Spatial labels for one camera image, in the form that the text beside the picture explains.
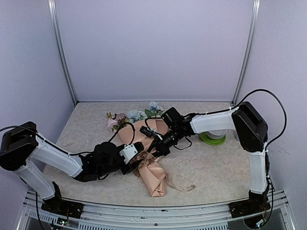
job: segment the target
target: wall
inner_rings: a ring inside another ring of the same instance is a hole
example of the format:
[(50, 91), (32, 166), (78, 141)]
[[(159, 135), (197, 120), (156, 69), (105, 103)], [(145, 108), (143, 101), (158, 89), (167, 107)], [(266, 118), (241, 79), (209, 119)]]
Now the wall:
[[(0, 127), (31, 120), (56, 141), (73, 106), (47, 1), (0, 0), (0, 44)], [(12, 230), (28, 188), (2, 168), (0, 181), (0, 228)]]
[(79, 101), (231, 101), (253, 1), (60, 0)]
[[(275, 93), (288, 115), (285, 134), (270, 147), (271, 175), (284, 189), (297, 221), (306, 229), (307, 216), (307, 2), (261, 1), (253, 51), (241, 97), (256, 88)], [(283, 114), (270, 95), (249, 100), (269, 125), (270, 138), (283, 127)]]

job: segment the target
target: marble-patterned table surface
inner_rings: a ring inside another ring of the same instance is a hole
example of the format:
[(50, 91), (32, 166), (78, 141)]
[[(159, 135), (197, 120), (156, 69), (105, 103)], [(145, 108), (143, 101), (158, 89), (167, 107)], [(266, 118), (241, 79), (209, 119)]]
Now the marble-patterned table surface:
[[(209, 112), (229, 107), (228, 103), (160, 102), (164, 110), (175, 107), (181, 114)], [(106, 112), (120, 113), (131, 109), (144, 110), (148, 102), (79, 103), (64, 127), (57, 144), (73, 153), (92, 151), (96, 144), (107, 141), (113, 135), (106, 128)], [(248, 197), (248, 156), (232, 131), (226, 134), (226, 142), (210, 146), (192, 136), (193, 145), (183, 151), (171, 148), (171, 153), (160, 164), (170, 174), (178, 187), (195, 185), (189, 192), (166, 187), (164, 197), (150, 197), (142, 180), (132, 173), (120, 171), (110, 174), (103, 181), (82, 183), (63, 172), (46, 166), (44, 174), (55, 181), (62, 196), (101, 204), (127, 206), (186, 206), (217, 203)], [(119, 137), (114, 139), (120, 144)], [(182, 140), (178, 147), (188, 142)]]

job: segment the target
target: white backdrop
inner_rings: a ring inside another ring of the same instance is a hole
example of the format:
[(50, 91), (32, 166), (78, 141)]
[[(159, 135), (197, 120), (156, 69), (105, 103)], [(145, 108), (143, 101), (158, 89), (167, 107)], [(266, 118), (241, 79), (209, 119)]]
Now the white backdrop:
[(253, 1), (59, 0), (79, 101), (231, 101)]

